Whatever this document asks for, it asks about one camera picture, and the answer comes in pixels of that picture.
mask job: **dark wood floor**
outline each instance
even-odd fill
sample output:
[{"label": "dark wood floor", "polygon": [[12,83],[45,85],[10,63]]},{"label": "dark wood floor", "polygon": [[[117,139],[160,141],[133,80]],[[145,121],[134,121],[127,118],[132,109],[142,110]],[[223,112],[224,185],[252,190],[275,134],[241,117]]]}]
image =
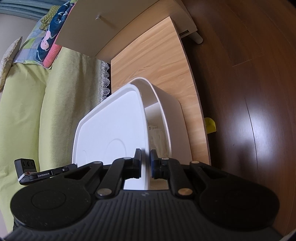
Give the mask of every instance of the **dark wood floor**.
[{"label": "dark wood floor", "polygon": [[197,83],[212,165],[271,188],[274,227],[296,228],[296,8],[287,0],[183,0],[198,32],[182,39]]}]

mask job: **wooden cabinet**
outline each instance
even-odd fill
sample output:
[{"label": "wooden cabinet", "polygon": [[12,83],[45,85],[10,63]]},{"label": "wooden cabinet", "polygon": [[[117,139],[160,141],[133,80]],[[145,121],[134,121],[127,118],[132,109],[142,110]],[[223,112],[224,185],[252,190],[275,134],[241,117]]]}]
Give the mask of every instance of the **wooden cabinet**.
[{"label": "wooden cabinet", "polygon": [[110,63],[132,41],[168,16],[182,37],[197,30],[181,0],[79,0],[56,43]]},{"label": "wooden cabinet", "polygon": [[167,17],[111,61],[115,92],[135,77],[144,77],[181,104],[193,160],[210,164],[207,134],[198,91],[177,30]]}]

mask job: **white lid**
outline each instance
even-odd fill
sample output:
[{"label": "white lid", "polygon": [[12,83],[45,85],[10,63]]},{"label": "white lid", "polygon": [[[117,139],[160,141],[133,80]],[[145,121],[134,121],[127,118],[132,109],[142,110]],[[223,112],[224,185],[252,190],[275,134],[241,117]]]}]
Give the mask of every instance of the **white lid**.
[{"label": "white lid", "polygon": [[141,95],[127,84],[96,106],[78,124],[72,163],[78,167],[93,161],[104,165],[142,150],[140,179],[128,179],[124,189],[147,190],[149,184],[149,138]]}]

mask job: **patterned cushion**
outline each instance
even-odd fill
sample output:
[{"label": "patterned cushion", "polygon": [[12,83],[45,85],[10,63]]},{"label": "patterned cushion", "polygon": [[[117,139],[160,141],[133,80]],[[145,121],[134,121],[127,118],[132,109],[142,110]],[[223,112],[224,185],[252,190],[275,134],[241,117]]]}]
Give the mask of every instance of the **patterned cushion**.
[{"label": "patterned cushion", "polygon": [[45,30],[45,31],[47,30],[48,25],[50,24],[50,21],[52,20],[54,15],[57,13],[59,8],[60,8],[60,6],[57,6],[57,5],[54,5],[50,8],[48,13],[41,19],[40,29]]},{"label": "patterned cushion", "polygon": [[6,76],[10,70],[10,67],[12,66],[13,59],[20,49],[21,43],[22,37],[15,40],[3,55],[3,58],[0,62],[0,90],[5,84]]},{"label": "patterned cushion", "polygon": [[38,64],[41,65],[36,59],[37,48],[45,35],[45,31],[40,29],[41,20],[39,20],[23,46],[20,48],[17,56],[15,57],[14,63],[22,63],[22,64]]}]

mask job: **pink fabric edge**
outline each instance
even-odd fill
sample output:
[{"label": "pink fabric edge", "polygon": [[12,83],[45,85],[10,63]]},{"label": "pink fabric edge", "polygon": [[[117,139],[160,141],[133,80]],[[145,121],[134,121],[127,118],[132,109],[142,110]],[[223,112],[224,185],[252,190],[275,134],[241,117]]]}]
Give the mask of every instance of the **pink fabric edge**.
[{"label": "pink fabric edge", "polygon": [[[72,9],[74,8],[74,6],[75,6],[75,4],[71,8],[68,15],[70,15],[70,13],[71,13]],[[48,54],[46,55],[45,59],[43,60],[43,66],[45,68],[49,68],[53,64],[54,60],[56,59],[57,55],[59,54],[59,52],[62,49],[61,45],[58,45],[58,44],[55,43],[58,37],[59,37],[59,33],[58,33],[56,39],[54,40],[54,43],[52,44],[52,47],[50,48]]]}]

